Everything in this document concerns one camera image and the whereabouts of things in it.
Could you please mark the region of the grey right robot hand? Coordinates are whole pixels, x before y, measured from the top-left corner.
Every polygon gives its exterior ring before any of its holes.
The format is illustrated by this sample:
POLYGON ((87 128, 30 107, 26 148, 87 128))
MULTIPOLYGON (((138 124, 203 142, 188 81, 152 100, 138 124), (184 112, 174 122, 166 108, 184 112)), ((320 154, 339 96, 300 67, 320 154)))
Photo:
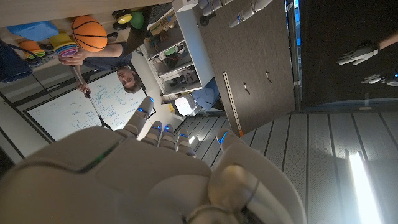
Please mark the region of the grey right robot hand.
POLYGON ((186 131, 155 122, 143 100, 127 125, 82 129, 1 178, 2 223, 305 223, 289 178, 227 128, 209 167, 186 131))

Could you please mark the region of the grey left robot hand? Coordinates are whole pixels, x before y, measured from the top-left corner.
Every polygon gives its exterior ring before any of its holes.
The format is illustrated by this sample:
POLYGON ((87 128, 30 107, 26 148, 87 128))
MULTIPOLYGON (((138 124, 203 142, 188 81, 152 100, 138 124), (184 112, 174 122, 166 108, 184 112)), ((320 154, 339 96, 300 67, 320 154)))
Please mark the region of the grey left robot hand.
MULTIPOLYGON (((223 6, 229 4, 233 0, 199 0, 199 8, 203 10, 203 16, 208 17, 215 11, 223 6)), ((243 23, 250 17, 255 15, 256 12, 263 10, 267 7, 272 0, 252 0, 247 6, 237 13, 236 16, 229 22, 229 27, 236 27, 238 24, 243 23)))

